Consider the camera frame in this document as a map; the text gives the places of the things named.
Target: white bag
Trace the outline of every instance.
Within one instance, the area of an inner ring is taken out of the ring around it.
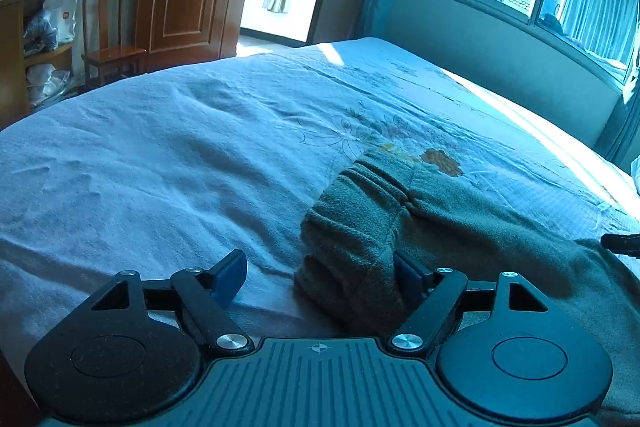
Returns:
[[[27,70],[27,83],[33,86],[44,86],[56,70],[52,64],[38,64]]]
[[[42,8],[49,10],[49,22],[58,30],[59,44],[72,42],[76,36],[76,6],[78,0],[44,0]]]

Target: floor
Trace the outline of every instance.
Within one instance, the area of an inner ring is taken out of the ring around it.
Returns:
[[[262,7],[263,2],[244,0],[242,28],[306,42],[316,0],[291,0],[289,13],[272,13]]]
[[[282,44],[274,44],[273,42],[261,41],[253,37],[240,35],[238,45],[236,46],[236,57],[248,57],[249,55],[257,55],[258,53],[272,53],[288,49],[288,46],[283,46]]]

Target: ridged plastic surface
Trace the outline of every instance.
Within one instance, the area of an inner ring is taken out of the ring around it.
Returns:
[[[63,425],[48,420],[46,427]],[[373,339],[278,340],[214,363],[201,384],[139,427],[472,427],[425,365],[380,351]]]

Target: green towel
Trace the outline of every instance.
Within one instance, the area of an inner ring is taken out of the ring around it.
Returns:
[[[434,165],[382,149],[324,191],[302,239],[309,254],[296,281],[354,335],[392,333],[407,317],[396,250],[473,280],[521,273],[609,353],[614,377],[601,421],[640,425],[640,284],[598,241],[561,237]]]

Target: wooden chair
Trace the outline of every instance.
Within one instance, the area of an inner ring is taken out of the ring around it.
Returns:
[[[100,35],[100,49],[95,52],[87,52],[87,24],[86,24],[86,0],[82,0],[82,36],[84,37],[84,73],[87,85],[91,79],[91,67],[98,69],[98,85],[103,86],[107,69],[117,68],[118,74],[122,73],[123,66],[129,66],[131,76],[143,72],[142,60],[146,50],[135,46],[122,45],[122,0],[118,0],[118,45],[109,46],[109,0],[98,0],[98,34]]]

